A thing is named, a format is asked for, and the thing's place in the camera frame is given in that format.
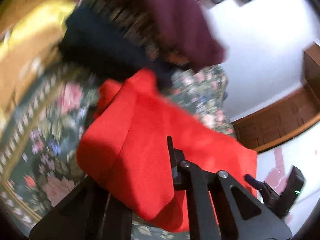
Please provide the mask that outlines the red zip jacket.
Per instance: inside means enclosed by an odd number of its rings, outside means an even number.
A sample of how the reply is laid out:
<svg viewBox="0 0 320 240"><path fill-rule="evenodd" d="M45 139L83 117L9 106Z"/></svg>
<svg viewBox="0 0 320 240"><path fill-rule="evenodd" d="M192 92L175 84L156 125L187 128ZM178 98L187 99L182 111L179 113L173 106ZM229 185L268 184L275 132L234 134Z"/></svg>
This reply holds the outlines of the red zip jacket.
<svg viewBox="0 0 320 240"><path fill-rule="evenodd" d="M79 167L140 218L170 232L188 230L186 195L175 191L167 136L189 161L238 182L255 176L257 153L208 129L164 98L148 69L99 89L95 120L80 140Z"/></svg>

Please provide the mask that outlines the brown wooden door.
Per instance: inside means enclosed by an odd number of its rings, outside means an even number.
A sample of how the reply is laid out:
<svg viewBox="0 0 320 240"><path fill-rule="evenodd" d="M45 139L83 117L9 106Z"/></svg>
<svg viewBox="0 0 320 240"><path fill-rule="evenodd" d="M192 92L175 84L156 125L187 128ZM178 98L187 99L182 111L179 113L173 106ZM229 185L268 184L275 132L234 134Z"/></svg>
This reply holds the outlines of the brown wooden door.
<svg viewBox="0 0 320 240"><path fill-rule="evenodd" d="M237 140L246 148L264 152L319 122L319 45L303 53L302 88L283 99L233 122Z"/></svg>

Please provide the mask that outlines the green floral bed cover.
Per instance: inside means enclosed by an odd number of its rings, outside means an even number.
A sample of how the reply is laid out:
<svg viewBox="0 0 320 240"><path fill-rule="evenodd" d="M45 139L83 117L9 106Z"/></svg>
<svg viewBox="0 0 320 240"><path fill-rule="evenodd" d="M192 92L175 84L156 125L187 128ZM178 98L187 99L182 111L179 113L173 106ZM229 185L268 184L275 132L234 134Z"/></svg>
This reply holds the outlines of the green floral bed cover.
<svg viewBox="0 0 320 240"><path fill-rule="evenodd" d="M234 135L222 106L228 78L220 66L198 73L176 71L165 96L219 133ZM75 152L92 121L102 81L65 63L36 79L1 137L1 207L23 236L85 174Z"/></svg>

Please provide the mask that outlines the black folded garment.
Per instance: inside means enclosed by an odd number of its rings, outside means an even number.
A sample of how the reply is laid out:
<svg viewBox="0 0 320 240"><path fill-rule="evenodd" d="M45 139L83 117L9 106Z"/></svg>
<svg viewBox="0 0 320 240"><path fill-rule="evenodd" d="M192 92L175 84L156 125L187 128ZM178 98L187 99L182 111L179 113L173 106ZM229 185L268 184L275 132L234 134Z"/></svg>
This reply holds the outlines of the black folded garment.
<svg viewBox="0 0 320 240"><path fill-rule="evenodd" d="M122 37L110 22L86 7L76 8L66 20L67 31L59 44L62 57L89 69L99 79L124 81L142 68L152 70L159 88L172 86L176 68L163 60L152 61L144 50Z"/></svg>

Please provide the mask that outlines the maroon folded garment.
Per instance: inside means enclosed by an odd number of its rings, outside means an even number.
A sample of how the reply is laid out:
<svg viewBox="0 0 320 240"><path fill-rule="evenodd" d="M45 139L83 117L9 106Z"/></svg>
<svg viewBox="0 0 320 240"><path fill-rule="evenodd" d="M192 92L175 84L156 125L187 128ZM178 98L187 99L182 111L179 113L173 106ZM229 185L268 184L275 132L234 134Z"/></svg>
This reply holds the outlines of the maroon folded garment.
<svg viewBox="0 0 320 240"><path fill-rule="evenodd" d="M208 28L196 0L143 0L165 44L178 50L194 72L223 63L225 50Z"/></svg>

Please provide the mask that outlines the dark patterned folded garment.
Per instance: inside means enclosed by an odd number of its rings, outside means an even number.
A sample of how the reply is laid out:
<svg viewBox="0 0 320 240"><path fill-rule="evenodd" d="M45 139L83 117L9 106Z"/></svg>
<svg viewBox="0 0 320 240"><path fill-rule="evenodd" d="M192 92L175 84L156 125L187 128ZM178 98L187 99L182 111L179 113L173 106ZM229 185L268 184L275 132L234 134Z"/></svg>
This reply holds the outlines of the dark patterned folded garment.
<svg viewBox="0 0 320 240"><path fill-rule="evenodd" d="M151 13L142 0L83 0L97 14L113 23L121 35L133 45L142 49L155 62L184 68L189 60L175 47L164 43Z"/></svg>

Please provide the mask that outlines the yellow blanket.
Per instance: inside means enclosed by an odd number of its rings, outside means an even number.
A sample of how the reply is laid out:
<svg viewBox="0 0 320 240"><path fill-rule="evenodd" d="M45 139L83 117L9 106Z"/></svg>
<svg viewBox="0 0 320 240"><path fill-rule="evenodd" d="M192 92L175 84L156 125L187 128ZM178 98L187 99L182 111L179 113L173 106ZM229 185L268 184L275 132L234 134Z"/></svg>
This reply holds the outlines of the yellow blanket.
<svg viewBox="0 0 320 240"><path fill-rule="evenodd" d="M41 58L66 32L80 0L10 0L1 13L1 128L40 72Z"/></svg>

